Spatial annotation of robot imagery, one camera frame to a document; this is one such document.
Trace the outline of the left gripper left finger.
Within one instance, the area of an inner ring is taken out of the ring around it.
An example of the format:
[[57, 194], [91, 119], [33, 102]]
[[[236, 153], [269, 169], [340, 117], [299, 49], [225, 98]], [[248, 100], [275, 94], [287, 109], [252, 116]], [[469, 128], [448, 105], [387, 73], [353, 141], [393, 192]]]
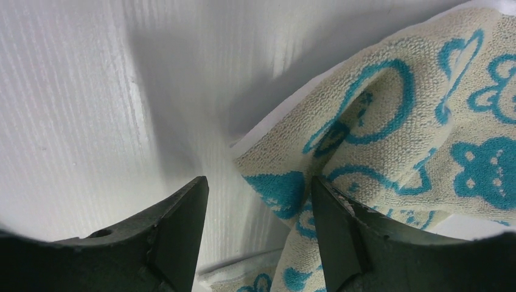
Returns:
[[86, 238], [43, 242], [1, 232], [2, 291], [190, 291], [209, 186], [173, 195]]

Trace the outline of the patterned white blue towel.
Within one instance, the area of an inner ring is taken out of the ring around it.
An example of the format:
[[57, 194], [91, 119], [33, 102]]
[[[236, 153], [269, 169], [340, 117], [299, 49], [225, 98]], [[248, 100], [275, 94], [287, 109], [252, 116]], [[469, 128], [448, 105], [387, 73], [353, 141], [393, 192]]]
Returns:
[[418, 229], [515, 223], [515, 2], [469, 1], [313, 78], [232, 147], [290, 228], [280, 251], [200, 274], [210, 291], [326, 291], [309, 198], [338, 190]]

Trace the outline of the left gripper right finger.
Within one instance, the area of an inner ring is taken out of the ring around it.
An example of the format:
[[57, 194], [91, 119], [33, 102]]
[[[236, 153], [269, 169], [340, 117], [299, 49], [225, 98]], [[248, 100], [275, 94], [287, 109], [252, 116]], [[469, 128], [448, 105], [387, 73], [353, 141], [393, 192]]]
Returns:
[[467, 241], [395, 221], [316, 176], [311, 196], [328, 291], [514, 291], [515, 233]]

